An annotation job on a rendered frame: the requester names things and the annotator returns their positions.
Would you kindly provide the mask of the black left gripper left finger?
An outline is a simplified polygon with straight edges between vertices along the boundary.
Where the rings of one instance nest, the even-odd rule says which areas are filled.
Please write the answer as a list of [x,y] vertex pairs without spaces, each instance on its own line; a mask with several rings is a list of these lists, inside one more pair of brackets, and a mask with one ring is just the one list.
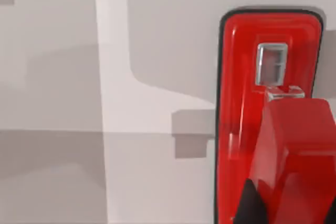
[[266,206],[251,179],[245,180],[233,224],[269,224]]

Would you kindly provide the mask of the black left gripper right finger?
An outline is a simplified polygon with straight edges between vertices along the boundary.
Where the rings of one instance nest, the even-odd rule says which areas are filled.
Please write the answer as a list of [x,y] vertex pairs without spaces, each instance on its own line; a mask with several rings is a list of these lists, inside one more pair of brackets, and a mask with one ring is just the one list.
[[332,205],[328,210],[324,224],[336,224],[336,205]]

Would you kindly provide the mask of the red stapler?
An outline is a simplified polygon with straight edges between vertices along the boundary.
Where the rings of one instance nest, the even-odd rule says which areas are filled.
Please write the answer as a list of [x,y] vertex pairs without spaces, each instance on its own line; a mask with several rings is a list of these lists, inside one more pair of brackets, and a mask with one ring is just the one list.
[[336,120],[313,98],[323,19],[248,9],[220,21],[214,224],[233,224],[246,179],[269,224],[324,224],[336,205]]

